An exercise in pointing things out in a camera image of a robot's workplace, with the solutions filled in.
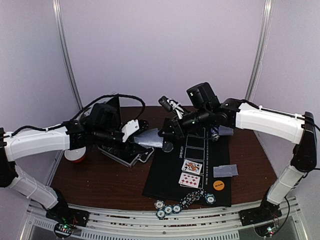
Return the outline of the clear round dealer button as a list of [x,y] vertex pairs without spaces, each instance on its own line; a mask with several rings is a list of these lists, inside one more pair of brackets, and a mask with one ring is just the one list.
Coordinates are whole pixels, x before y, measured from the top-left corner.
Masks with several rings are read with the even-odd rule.
[[170,153],[174,149],[174,145],[172,142],[164,141],[161,149],[165,153]]

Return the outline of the grey playing card deck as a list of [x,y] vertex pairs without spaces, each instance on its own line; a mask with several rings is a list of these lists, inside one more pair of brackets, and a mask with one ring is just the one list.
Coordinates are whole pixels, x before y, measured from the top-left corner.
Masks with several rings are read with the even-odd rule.
[[149,129],[137,136],[134,136],[134,142],[145,148],[162,148],[164,138],[158,135],[157,128]]

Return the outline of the aluminium poker chip case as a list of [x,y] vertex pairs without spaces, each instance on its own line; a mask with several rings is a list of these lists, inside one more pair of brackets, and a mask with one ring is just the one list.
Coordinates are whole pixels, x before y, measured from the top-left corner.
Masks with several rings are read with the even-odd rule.
[[[127,123],[122,121],[120,98],[136,100],[142,105],[137,117]],[[134,140],[134,136],[149,128],[146,120],[139,119],[145,108],[145,102],[134,95],[102,95],[82,108],[80,122],[91,145],[95,145],[107,157],[131,168],[138,161],[146,163],[155,152],[154,147],[142,146]]]

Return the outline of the purple small blind button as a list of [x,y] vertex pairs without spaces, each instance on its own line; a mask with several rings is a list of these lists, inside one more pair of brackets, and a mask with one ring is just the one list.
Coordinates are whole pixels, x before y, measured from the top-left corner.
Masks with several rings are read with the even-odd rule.
[[219,134],[219,128],[218,127],[212,127],[210,131],[211,131],[212,134]]

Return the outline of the chip stack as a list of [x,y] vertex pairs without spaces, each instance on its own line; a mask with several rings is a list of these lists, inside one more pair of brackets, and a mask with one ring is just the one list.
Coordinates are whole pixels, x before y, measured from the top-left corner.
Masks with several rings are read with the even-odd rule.
[[215,133],[215,134],[212,134],[210,139],[213,141],[213,142],[216,142],[218,141],[220,138],[219,134],[218,133]]

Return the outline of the ten of diamonds card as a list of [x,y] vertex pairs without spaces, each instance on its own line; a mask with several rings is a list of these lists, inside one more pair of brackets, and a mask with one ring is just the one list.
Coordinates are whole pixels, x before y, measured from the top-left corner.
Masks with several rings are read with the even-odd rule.
[[179,178],[178,183],[183,186],[190,188],[198,188],[201,181],[199,175],[189,174],[187,172],[182,172]]

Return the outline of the orange big blind button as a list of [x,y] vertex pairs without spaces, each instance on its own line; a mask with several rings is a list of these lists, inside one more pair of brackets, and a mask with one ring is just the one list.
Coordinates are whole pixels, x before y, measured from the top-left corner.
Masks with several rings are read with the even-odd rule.
[[212,186],[216,191],[222,191],[225,188],[225,183],[221,180],[216,180]]

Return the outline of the spread black poker chips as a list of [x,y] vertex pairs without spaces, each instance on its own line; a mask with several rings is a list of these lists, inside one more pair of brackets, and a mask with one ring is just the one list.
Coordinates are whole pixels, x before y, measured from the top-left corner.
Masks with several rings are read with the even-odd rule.
[[205,197],[206,194],[207,192],[203,189],[193,191],[183,197],[179,203],[183,208],[188,208],[191,204],[198,201],[201,197]]

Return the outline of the white blue poker chip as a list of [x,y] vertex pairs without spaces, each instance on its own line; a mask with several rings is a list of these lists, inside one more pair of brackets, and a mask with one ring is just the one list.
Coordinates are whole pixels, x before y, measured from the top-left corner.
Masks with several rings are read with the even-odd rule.
[[165,206],[165,202],[163,200],[156,200],[155,203],[154,203],[154,207],[157,209],[157,210],[161,210],[163,209]]

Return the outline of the teal white poker chip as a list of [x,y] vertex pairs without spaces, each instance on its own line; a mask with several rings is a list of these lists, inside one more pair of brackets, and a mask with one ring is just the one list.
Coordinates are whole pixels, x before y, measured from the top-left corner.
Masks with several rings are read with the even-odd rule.
[[212,193],[207,193],[205,195],[205,201],[207,204],[214,204],[216,202],[216,197]]

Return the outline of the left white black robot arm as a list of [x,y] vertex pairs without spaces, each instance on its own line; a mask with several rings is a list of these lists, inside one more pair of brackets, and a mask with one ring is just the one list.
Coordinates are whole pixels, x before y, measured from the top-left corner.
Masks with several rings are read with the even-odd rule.
[[31,125],[16,131],[0,131],[0,186],[12,189],[38,202],[50,215],[67,222],[72,219],[63,194],[43,184],[18,163],[32,158],[51,157],[63,152],[71,163],[81,162],[92,145],[123,146],[139,129],[132,120],[122,124],[119,112],[107,103],[95,103],[86,116],[79,112],[73,118],[46,128]]

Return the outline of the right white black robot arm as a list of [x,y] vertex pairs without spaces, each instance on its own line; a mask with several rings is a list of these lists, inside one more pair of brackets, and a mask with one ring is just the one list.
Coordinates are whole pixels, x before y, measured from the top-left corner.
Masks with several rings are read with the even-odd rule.
[[186,110],[172,98],[162,96],[159,104],[175,117],[159,132],[161,137],[180,140],[202,127],[224,126],[254,131],[276,172],[277,179],[265,192],[260,206],[241,212],[266,221],[280,209],[281,202],[309,172],[317,167],[320,128],[314,114],[290,113],[256,105],[247,99],[228,98],[220,102],[208,82],[186,91],[193,111]]

